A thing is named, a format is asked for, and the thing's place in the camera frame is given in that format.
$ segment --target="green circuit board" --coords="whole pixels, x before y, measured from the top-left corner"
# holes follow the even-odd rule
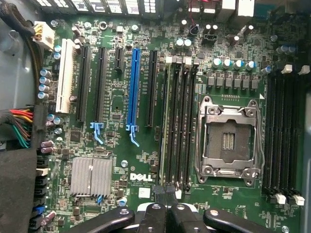
[[[99,30],[99,23],[105,21],[108,28],[105,31]],[[91,29],[86,30],[84,23],[90,22]],[[270,204],[266,196],[261,192],[261,180],[255,179],[251,187],[246,187],[242,179],[230,178],[208,178],[207,182],[201,184],[198,182],[194,168],[195,152],[195,132],[196,116],[198,105],[202,99],[208,95],[213,102],[218,105],[246,106],[250,100],[256,100],[259,104],[261,118],[264,129],[265,107],[266,107],[266,77],[260,73],[262,68],[272,65],[278,61],[287,62],[288,59],[296,60],[298,58],[287,56],[275,57],[276,45],[270,40],[273,33],[279,35],[280,40],[293,41],[299,38],[290,38],[293,34],[287,34],[287,26],[282,25],[275,28],[267,27],[265,20],[255,20],[253,22],[254,32],[244,38],[243,42],[235,46],[228,46],[225,36],[230,33],[236,33],[226,25],[219,24],[218,41],[213,46],[202,46],[200,36],[188,37],[188,29],[184,33],[179,31],[179,20],[171,19],[166,22],[140,22],[136,20],[121,20],[117,18],[104,17],[75,17],[63,18],[59,20],[59,27],[56,28],[55,45],[61,44],[61,39],[74,39],[72,26],[76,25],[83,33],[85,43],[89,43],[92,49],[91,72],[88,84],[86,120],[84,123],[76,121],[76,107],[74,104],[70,107],[69,114],[57,114],[65,120],[62,126],[62,133],[55,135],[53,130],[47,133],[47,140],[53,140],[55,144],[54,152],[49,155],[49,189],[47,193],[46,212],[56,211],[57,217],[52,224],[45,228],[45,232],[61,233],[70,227],[83,221],[91,219],[98,214],[109,211],[118,206],[121,197],[127,198],[127,206],[133,210],[146,202],[154,202],[153,186],[162,183],[161,173],[161,140],[162,135],[157,132],[163,127],[163,105],[165,103],[167,88],[166,71],[168,65],[165,64],[166,57],[177,55],[179,57],[191,57],[198,59],[199,53],[204,52],[204,58],[199,59],[199,66],[195,76],[194,103],[193,103],[193,128],[191,131],[190,151],[190,190],[182,193],[179,202],[193,204],[199,213],[210,207],[226,209],[231,213],[254,221],[260,225],[266,226],[276,232],[281,232],[281,227],[286,225],[294,232],[299,230],[300,207],[297,205],[279,205]],[[138,25],[138,32],[132,32],[131,26]],[[116,32],[116,26],[122,27],[122,32]],[[299,23],[292,26],[292,30],[301,32],[295,34],[303,38],[304,25]],[[189,51],[175,49],[177,39],[189,38],[192,42]],[[114,70],[115,48],[124,48],[124,71],[118,73]],[[105,95],[101,100],[104,102],[104,111],[102,121],[104,128],[101,131],[103,145],[99,145],[94,140],[94,130],[90,128],[94,121],[94,102],[96,98],[96,69],[98,61],[98,49],[105,47],[107,49],[107,69],[105,80]],[[141,48],[141,69],[138,91],[138,111],[136,140],[139,147],[135,146],[125,130],[128,113],[129,83],[131,77],[132,49]],[[159,56],[159,66],[163,64],[163,69],[157,68],[156,90],[155,90],[155,109],[152,127],[145,127],[146,109],[148,105],[148,69],[149,69],[149,51],[157,50]],[[250,74],[241,71],[237,75],[244,75],[246,78],[258,79],[257,89],[234,89],[231,87],[208,87],[208,73],[219,73],[219,75],[234,74],[230,68],[226,72],[222,69],[213,69],[211,63],[215,57],[221,60],[230,58],[231,61],[242,60],[245,62],[255,61],[256,67]],[[73,67],[72,95],[77,95],[79,85],[81,57],[76,55]],[[55,60],[53,53],[45,54],[45,67],[52,69]],[[172,94],[173,74],[168,77],[169,94]],[[47,103],[49,109],[53,108],[57,95],[57,77],[50,84],[50,100]],[[174,96],[169,96],[168,112],[172,111],[170,103]],[[63,158],[64,150],[69,150],[69,156],[66,160]],[[98,204],[97,197],[75,197],[70,194],[72,160],[75,157],[100,158],[112,160],[112,177],[110,181],[111,194],[104,198]],[[123,168],[121,162],[126,160],[128,166]],[[301,156],[298,156],[297,165],[301,165]],[[144,179],[137,179],[141,174]],[[297,176],[297,183],[300,183],[300,176]],[[75,207],[79,207],[78,216],[73,214]]]

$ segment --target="motherboard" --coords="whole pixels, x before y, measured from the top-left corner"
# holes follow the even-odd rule
[[[156,201],[158,185],[200,213],[217,207],[298,232],[305,84],[290,66],[303,63],[304,17],[258,17],[242,29],[180,12],[51,25],[39,93],[48,174],[35,194],[57,215],[44,232],[117,206],[137,210]]]

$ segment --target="cpu socket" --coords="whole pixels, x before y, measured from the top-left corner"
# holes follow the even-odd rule
[[[242,178],[252,186],[260,174],[261,119],[258,103],[221,106],[205,96],[198,112],[195,168],[207,178]]]

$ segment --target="green wire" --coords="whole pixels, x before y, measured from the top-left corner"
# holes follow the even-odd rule
[[[15,125],[13,125],[13,129],[14,129],[16,135],[17,135],[17,138],[18,138],[19,143],[20,143],[24,148],[29,148],[29,147],[26,145],[26,143],[25,143],[25,141],[24,141],[22,135],[19,133],[19,131],[18,131],[18,129],[16,128]]]

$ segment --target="white pci slot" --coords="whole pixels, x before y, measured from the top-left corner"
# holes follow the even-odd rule
[[[62,53],[60,58],[58,89],[56,98],[57,113],[69,113],[69,97],[71,95],[74,45],[75,43],[70,39],[62,40]]]

